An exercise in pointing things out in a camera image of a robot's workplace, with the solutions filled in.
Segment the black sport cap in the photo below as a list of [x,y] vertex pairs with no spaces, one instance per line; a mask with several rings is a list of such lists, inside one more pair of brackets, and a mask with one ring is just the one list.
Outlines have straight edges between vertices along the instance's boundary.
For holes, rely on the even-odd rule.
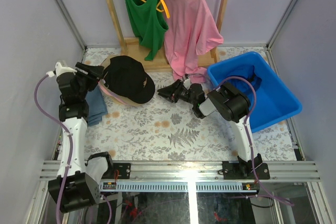
[[125,55],[115,56],[104,69],[103,84],[113,93],[135,103],[148,103],[154,96],[155,84],[142,63]]

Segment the pink cap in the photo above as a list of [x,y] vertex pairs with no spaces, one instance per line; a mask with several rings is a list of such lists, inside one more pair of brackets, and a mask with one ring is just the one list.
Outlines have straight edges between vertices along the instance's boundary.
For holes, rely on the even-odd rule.
[[115,100],[117,100],[118,98],[103,84],[103,81],[100,80],[98,82],[98,86],[100,88],[100,90],[106,94],[107,96],[111,97],[111,98],[114,98]]

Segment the beige sport cap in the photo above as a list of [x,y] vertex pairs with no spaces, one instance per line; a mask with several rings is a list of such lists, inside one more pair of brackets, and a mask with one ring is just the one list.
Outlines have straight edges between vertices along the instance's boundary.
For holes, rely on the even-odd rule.
[[107,57],[102,63],[101,63],[101,66],[103,66],[104,69],[106,69],[107,67],[110,66],[111,64],[111,60],[115,58],[115,56],[113,55],[110,55],[109,57]]

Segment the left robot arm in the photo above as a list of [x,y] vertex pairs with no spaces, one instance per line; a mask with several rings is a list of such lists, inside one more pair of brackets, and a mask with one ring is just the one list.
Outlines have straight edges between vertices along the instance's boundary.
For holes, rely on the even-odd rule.
[[102,66],[76,63],[72,68],[57,62],[53,74],[61,92],[59,118],[63,129],[62,157],[57,177],[48,183],[48,191],[63,214],[94,206],[100,201],[102,179],[114,175],[115,166],[108,152],[85,159],[85,134],[89,104],[86,96],[102,79]]

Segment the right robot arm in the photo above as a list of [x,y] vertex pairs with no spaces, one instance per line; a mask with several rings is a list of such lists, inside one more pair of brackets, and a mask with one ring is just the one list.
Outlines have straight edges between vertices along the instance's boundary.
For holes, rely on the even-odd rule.
[[158,90],[158,95],[166,100],[176,103],[183,100],[192,105],[192,111],[199,119],[218,112],[221,117],[230,123],[234,132],[238,148],[238,161],[236,163],[222,162],[219,175],[224,179],[259,179],[263,175],[263,160],[259,153],[253,149],[249,116],[249,98],[229,82],[205,94],[201,84],[193,83],[189,86],[186,81],[177,80],[172,85]]

